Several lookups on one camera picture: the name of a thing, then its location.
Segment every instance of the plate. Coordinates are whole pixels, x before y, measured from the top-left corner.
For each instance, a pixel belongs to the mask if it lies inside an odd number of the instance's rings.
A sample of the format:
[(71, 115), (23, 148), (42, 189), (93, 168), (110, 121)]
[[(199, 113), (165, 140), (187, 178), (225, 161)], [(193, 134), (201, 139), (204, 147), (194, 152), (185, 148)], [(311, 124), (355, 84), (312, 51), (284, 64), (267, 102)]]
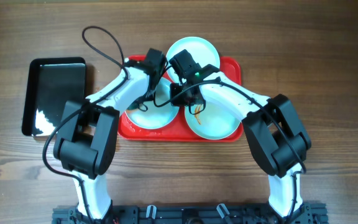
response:
[[(185, 37), (176, 41), (167, 52), (168, 62), (173, 56), (185, 49), (191, 54), (194, 61), (200, 64), (201, 68), (207, 64), (220, 68), (221, 60), (218, 51), (211, 43), (201, 37)], [(167, 73), (174, 83), (179, 83), (179, 77), (173, 68), (168, 69)]]
[[(195, 113), (196, 106), (191, 107), (191, 112)], [(220, 108), (214, 103), (206, 102), (206, 108), (196, 115), (190, 114), (188, 107), (185, 108), (185, 118), (190, 129), (198, 136), (219, 140), (231, 135), (240, 125), (240, 121), (233, 117), (227, 110)]]
[[(170, 99), (170, 84), (171, 82), (166, 78), (161, 78), (158, 83), (155, 92), (155, 102), (158, 105)], [(144, 129), (158, 129), (166, 126), (171, 123), (179, 111), (178, 106), (172, 106), (170, 103), (160, 108), (155, 107), (153, 101), (144, 102), (144, 105), (148, 107), (147, 111), (139, 109), (125, 111), (132, 123)]]

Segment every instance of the black tray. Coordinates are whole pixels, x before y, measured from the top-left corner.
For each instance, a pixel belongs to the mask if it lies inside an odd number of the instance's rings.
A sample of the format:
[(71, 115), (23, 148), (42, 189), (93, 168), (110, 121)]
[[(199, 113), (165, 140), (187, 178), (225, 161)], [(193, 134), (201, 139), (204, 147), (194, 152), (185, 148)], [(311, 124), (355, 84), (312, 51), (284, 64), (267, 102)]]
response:
[(81, 57), (31, 62), (22, 122), (26, 136), (48, 136), (60, 123), (67, 100), (83, 99), (86, 64)]

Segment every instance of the wooden table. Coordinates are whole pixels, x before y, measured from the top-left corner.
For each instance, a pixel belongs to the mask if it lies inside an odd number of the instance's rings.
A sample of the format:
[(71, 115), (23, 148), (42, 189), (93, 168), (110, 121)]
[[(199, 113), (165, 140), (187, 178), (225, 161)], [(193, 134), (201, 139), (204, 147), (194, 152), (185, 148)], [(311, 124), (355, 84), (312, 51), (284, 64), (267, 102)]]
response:
[[(241, 64), (246, 88), (287, 95), (313, 142), (302, 197), (327, 203), (330, 223), (358, 223), (358, 3), (325, 1), (0, 4), (0, 223), (50, 223), (53, 208), (78, 201), (73, 181), (44, 167), (44, 142), (23, 136), (21, 122), (35, 58), (83, 57), (95, 68), (94, 89), (116, 77), (119, 69), (83, 43), (88, 25), (113, 32), (125, 56), (204, 37)], [(92, 31), (89, 39), (118, 58), (107, 36)], [(269, 197), (245, 137), (229, 144), (118, 137), (117, 150), (107, 173), (115, 205)]]

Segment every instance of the red tray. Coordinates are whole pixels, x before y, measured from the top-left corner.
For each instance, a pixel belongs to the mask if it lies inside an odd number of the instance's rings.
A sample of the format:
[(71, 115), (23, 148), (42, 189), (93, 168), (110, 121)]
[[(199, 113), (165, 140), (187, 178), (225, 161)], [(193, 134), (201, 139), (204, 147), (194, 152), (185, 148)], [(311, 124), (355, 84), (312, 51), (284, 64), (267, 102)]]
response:
[[(145, 55), (133, 55), (129, 58), (144, 60)], [(221, 71), (232, 81), (241, 85), (241, 68), (233, 58), (221, 57)], [(163, 77), (171, 81), (167, 73), (165, 73)], [(240, 123), (236, 131), (224, 139), (209, 140), (201, 138), (187, 125), (184, 107), (179, 109), (177, 116), (171, 123), (159, 129), (148, 130), (140, 128), (134, 125), (125, 113), (122, 114), (118, 126), (118, 133), (123, 138), (138, 141), (233, 142), (241, 137), (242, 132), (243, 127)]]

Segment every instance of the white plate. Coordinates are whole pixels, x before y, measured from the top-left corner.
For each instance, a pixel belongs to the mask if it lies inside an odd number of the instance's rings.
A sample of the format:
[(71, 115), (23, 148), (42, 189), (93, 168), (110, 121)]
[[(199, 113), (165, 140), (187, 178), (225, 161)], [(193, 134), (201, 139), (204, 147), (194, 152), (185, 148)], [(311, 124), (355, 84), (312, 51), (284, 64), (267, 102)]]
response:
[[(207, 64), (220, 68), (221, 60), (218, 51), (201, 37), (185, 37), (176, 41), (167, 52), (167, 60), (171, 60), (173, 56), (185, 49), (191, 54), (194, 61), (200, 64), (201, 68)], [(179, 77), (173, 68), (168, 69), (167, 73), (174, 83), (179, 83)]]
[[(195, 113), (195, 109), (196, 106), (191, 106), (192, 113)], [(210, 140), (224, 139), (230, 136), (240, 125), (240, 121), (227, 110), (210, 102), (206, 103), (205, 110), (198, 115), (201, 124), (197, 122), (195, 115), (190, 114), (187, 106), (185, 107), (185, 118), (194, 133)]]
[[(155, 102), (158, 105), (170, 99), (170, 84), (171, 82), (166, 78), (161, 78), (158, 83), (155, 94)], [(179, 111), (178, 106), (172, 106), (170, 103), (160, 108), (155, 107), (153, 101), (145, 102), (144, 105), (149, 108), (147, 111), (141, 111), (139, 109), (125, 111), (130, 121), (144, 129), (164, 127), (173, 121)]]

